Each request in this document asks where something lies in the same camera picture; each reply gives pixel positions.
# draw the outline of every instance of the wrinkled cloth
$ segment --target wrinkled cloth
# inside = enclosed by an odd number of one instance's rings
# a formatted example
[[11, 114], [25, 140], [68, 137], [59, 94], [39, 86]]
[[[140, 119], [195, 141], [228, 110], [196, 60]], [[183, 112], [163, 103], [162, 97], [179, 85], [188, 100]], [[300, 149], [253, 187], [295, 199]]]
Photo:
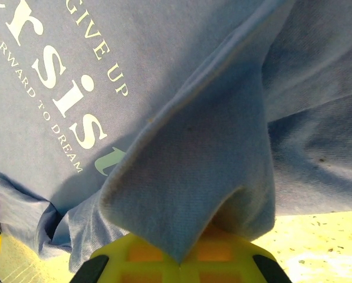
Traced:
[[347, 210], [352, 0], [0, 0], [0, 229], [41, 258]]

